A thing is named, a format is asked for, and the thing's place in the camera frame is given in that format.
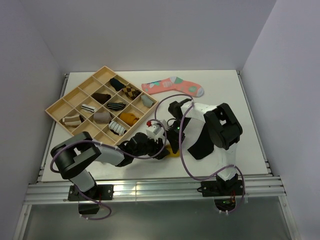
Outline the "mustard yellow sock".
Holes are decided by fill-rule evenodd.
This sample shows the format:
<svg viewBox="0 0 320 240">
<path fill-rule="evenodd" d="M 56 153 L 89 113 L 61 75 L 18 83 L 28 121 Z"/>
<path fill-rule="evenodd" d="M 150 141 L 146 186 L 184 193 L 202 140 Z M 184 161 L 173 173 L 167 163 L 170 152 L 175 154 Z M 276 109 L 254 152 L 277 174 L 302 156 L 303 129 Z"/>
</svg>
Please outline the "mustard yellow sock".
<svg viewBox="0 0 320 240">
<path fill-rule="evenodd" d="M 177 151 L 176 153 L 174 153 L 170 144 L 167 144 L 165 146 L 165 149 L 168 151 L 166 158 L 179 158 L 180 157 L 180 152 Z"/>
</svg>

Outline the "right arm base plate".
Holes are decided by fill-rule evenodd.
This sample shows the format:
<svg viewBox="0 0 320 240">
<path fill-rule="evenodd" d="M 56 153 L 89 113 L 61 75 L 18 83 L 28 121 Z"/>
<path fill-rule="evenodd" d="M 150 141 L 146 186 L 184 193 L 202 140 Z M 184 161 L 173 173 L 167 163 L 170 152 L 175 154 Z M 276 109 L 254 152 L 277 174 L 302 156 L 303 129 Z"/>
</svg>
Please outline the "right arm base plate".
<svg viewBox="0 0 320 240">
<path fill-rule="evenodd" d="M 231 197 L 241 196 L 243 194 L 244 186 L 241 180 L 228 180 L 221 179 L 202 181 L 197 191 L 203 197 Z"/>
</svg>

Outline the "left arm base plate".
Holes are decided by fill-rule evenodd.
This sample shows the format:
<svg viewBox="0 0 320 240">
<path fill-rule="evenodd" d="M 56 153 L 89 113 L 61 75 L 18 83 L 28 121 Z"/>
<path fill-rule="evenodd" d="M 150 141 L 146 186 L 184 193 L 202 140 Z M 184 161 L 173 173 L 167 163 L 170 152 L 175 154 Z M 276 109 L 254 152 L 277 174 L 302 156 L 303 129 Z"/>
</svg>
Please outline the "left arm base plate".
<svg viewBox="0 0 320 240">
<path fill-rule="evenodd" d="M 90 190 L 83 192 L 83 194 L 86 197 L 96 201 L 104 201 L 104 200 L 110 201 L 113 199 L 113 193 L 114 193 L 113 184 L 95 185 Z M 70 202 L 77 202 L 77 201 L 86 201 L 87 198 L 83 197 L 79 193 L 79 190 L 75 185 L 71 185 L 69 188 L 67 200 Z"/>
</svg>

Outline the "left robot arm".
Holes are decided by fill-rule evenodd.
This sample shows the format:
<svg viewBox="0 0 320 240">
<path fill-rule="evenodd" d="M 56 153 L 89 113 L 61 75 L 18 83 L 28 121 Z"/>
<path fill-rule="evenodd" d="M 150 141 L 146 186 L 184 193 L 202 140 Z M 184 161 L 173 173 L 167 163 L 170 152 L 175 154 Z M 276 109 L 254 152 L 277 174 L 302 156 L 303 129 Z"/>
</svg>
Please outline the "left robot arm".
<svg viewBox="0 0 320 240">
<path fill-rule="evenodd" d="M 161 160 L 170 152 L 162 138 L 154 140 L 142 132 L 136 133 L 130 140 L 110 146 L 95 141 L 87 131 L 83 131 L 55 146 L 50 154 L 51 171 L 72 182 L 82 197 L 91 200 L 98 193 L 96 181 L 87 171 L 92 162 L 125 167 L 134 159 L 143 160 L 147 156 L 148 159 Z"/>
</svg>

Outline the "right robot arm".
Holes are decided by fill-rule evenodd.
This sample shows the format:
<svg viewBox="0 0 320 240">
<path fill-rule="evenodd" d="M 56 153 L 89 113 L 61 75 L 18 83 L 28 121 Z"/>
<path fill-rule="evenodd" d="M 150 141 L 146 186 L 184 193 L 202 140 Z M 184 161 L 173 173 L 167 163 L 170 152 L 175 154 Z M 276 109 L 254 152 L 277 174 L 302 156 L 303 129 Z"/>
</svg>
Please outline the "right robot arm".
<svg viewBox="0 0 320 240">
<path fill-rule="evenodd" d="M 217 191 L 222 195 L 229 194 L 238 177 L 236 165 L 237 143 L 243 129 L 230 106 L 207 105 L 184 99 L 170 103 L 168 112 L 175 118 L 172 126 L 166 131 L 167 140 L 172 152 L 176 154 L 185 139 L 184 130 L 191 119 L 201 121 L 203 127 L 197 141 L 188 149 L 196 159 L 201 160 L 213 151 L 219 154 L 218 166 L 222 169 L 217 173 Z"/>
</svg>

